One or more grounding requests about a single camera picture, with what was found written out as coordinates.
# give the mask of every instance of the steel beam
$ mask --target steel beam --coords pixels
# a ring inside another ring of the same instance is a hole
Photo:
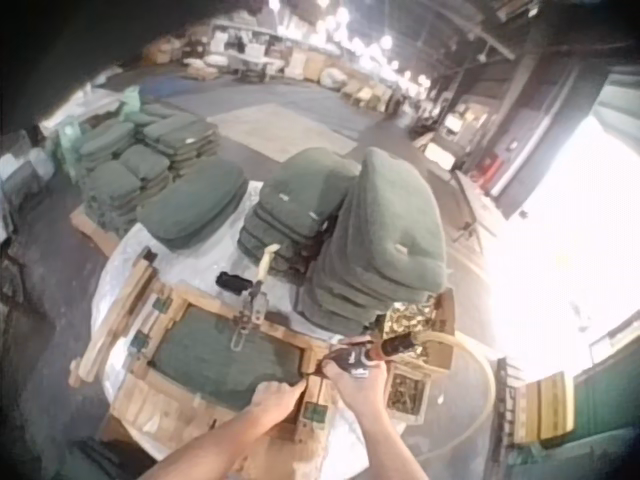
[[[478,37],[483,38],[486,42],[491,45],[493,48],[498,50],[502,55],[504,55],[509,60],[515,60],[516,54],[506,45],[504,45],[500,40],[495,38],[490,33],[486,32],[481,26],[476,25],[473,22],[470,22],[464,18],[462,18],[457,13],[451,11],[449,7],[441,4],[435,0],[418,0],[420,3],[427,5],[434,10],[440,12],[442,15],[447,17],[451,22],[458,25],[460,28],[466,30],[467,32],[471,32]]]

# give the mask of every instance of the ceiling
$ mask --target ceiling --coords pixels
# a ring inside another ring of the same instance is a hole
[[[470,39],[484,38],[508,54],[509,39],[497,30],[515,16],[528,18],[536,0],[342,0],[349,9],[351,36],[366,45],[389,34],[388,55],[400,69],[429,76],[460,66],[456,50]],[[329,9],[339,2],[333,1]]]

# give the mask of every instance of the wooden frame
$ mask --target wooden frame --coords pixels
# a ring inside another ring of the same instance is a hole
[[[238,310],[189,285],[169,287],[156,278],[150,263],[138,259],[107,317],[92,336],[82,359],[72,363],[70,383],[95,379],[120,336],[135,331],[123,383],[111,404],[111,414],[129,430],[139,432],[173,451],[238,412],[216,405],[155,370],[150,364],[167,331],[196,306],[229,320]],[[281,325],[263,321],[260,332],[302,350],[300,372],[307,376],[295,423],[281,423],[261,438],[233,471],[247,479],[316,479],[319,476],[329,425],[337,397],[331,383],[315,375],[329,344]]]

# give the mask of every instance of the factory floor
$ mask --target factory floor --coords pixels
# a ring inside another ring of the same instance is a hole
[[[147,68],[112,77],[108,88],[141,85],[152,96],[205,117],[238,108],[277,103],[356,142],[347,154],[356,161],[368,146],[383,148],[412,163],[431,185],[449,239],[465,220],[459,192],[429,171],[427,160],[395,122],[379,113],[348,105],[338,94],[318,85],[273,81],[241,84],[231,77],[196,82],[179,77],[175,68]],[[252,180],[265,180],[278,163],[251,148],[222,138],[220,155],[237,161]],[[46,197],[20,218],[12,247],[26,264],[26,284],[43,319],[14,319],[5,333],[2,387],[5,443],[34,478],[48,478],[64,443],[97,431],[108,405],[98,384],[72,390],[67,385],[72,358],[81,355],[89,338],[90,305],[102,253],[76,232],[69,214],[80,204],[79,191],[58,174]],[[449,245],[449,283],[455,290],[456,328],[500,351],[491,320],[490,286],[482,256],[473,241]],[[434,379],[425,424],[409,427],[404,439],[416,456],[437,449],[465,431],[480,413],[485,380],[464,355],[456,355],[452,371]],[[488,424],[463,444],[433,459],[422,460],[432,480],[480,479],[488,449]],[[368,478],[363,472],[358,478]]]

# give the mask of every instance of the white plastic sheet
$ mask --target white plastic sheet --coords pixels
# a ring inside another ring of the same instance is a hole
[[[145,246],[149,246],[158,254],[154,266],[158,268],[160,278],[164,282],[177,284],[184,281],[222,298],[229,304],[239,305],[238,297],[220,290],[215,281],[222,271],[242,275],[245,278],[255,278],[256,267],[238,251],[236,241],[245,215],[258,201],[261,187],[261,182],[250,182],[245,198],[225,225],[207,241],[188,250],[169,251],[157,242],[141,224],[137,224],[122,239],[102,272],[91,306],[92,330],[98,328],[104,319],[109,306],[131,271],[133,260]],[[304,318],[293,312],[296,290],[293,285],[276,277],[268,277],[264,284],[264,290],[269,298],[269,310],[286,314],[289,317],[291,329],[329,341],[337,340],[337,336],[313,327]],[[136,328],[137,326],[134,325],[132,331],[135,331]],[[109,402],[113,401],[124,378],[124,362],[131,336],[120,339],[116,343],[107,361],[103,387]],[[144,433],[129,428],[128,430],[140,446],[154,458],[159,460],[170,453]],[[367,464],[368,460],[360,427],[351,412],[341,406],[329,435],[327,455],[322,467],[322,478],[331,480],[350,478],[364,470]]]

